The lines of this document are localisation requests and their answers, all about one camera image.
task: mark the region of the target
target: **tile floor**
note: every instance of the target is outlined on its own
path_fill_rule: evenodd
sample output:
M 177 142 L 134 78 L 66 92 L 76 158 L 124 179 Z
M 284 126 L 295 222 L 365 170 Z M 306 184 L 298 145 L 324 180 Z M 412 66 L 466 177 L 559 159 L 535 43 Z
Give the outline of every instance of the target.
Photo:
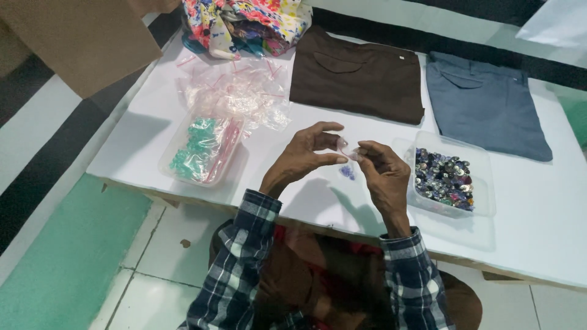
M 175 329 L 207 273 L 211 234 L 229 216 L 202 206 L 153 205 L 90 330 Z M 182 245 L 182 240 L 190 245 Z M 587 294 L 495 284 L 479 271 L 445 262 L 438 262 L 438 268 L 479 295 L 484 309 L 481 330 L 587 329 Z

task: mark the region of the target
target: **cardboard box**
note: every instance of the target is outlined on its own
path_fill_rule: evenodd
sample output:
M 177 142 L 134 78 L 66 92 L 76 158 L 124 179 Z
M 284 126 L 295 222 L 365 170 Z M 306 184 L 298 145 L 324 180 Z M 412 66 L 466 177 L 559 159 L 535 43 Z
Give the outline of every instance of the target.
M 141 17 L 180 0 L 0 0 L 0 75 L 32 51 L 86 98 L 162 56 Z

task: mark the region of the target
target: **plaid shirt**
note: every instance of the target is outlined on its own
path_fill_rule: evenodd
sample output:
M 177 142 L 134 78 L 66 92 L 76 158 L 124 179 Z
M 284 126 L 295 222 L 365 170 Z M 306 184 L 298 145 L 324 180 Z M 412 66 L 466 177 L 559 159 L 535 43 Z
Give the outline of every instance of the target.
M 225 246 L 178 330 L 251 328 L 252 301 L 257 294 L 261 265 L 273 243 L 273 220 L 280 209 L 280 201 L 247 190 L 234 225 L 219 233 Z M 411 237 L 398 240 L 381 237 L 385 282 L 391 292 L 396 328 L 454 330 L 438 269 L 426 252 L 418 228 L 412 227 L 412 232 Z M 306 329 L 309 325 L 302 313 L 296 312 L 273 328 Z

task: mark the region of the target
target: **brown folded shirt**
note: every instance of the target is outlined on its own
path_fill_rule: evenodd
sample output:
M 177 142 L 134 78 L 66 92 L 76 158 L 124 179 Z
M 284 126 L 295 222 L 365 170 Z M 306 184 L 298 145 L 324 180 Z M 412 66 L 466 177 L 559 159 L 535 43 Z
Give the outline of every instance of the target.
M 415 125 L 424 116 L 415 53 L 336 39 L 319 26 L 298 42 L 289 99 Z

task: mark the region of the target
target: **pocket flap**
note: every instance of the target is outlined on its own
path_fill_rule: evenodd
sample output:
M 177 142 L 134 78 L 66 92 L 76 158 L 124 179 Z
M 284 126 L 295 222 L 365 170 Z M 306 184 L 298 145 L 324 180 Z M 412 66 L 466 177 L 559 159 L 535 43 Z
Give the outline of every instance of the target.
M 448 81 L 457 85 L 460 88 L 479 88 L 483 86 L 483 81 L 473 79 L 470 76 L 463 77 L 459 75 L 455 75 L 453 73 L 448 73 L 442 70 L 439 70 L 440 74 L 443 75 Z
M 363 66 L 363 63 L 348 62 L 319 52 L 314 52 L 314 59 L 323 68 L 334 73 L 355 72 Z

